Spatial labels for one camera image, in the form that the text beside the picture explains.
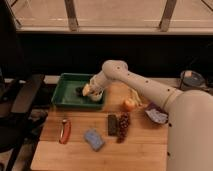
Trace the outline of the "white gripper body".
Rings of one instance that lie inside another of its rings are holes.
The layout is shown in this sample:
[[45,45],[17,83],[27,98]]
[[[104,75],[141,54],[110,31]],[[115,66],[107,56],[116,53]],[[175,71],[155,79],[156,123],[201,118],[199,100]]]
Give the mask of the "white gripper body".
[[96,74],[90,79],[89,85],[93,94],[100,93],[105,89],[107,79],[103,74]]

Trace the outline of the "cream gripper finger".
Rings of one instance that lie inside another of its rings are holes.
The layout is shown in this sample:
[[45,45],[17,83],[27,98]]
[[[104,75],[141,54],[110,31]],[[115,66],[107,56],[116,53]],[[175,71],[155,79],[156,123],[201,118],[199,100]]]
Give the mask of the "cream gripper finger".
[[88,96],[91,94],[91,86],[89,84],[86,84],[84,87],[83,87],[83,90],[82,90],[82,95],[83,96]]

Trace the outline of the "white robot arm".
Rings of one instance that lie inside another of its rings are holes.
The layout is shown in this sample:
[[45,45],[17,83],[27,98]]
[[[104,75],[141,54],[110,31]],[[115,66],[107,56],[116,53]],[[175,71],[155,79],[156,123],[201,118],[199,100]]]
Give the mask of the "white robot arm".
[[126,62],[107,60],[83,88],[95,95],[121,81],[169,114],[166,171],[213,171],[213,96],[182,91],[130,72]]

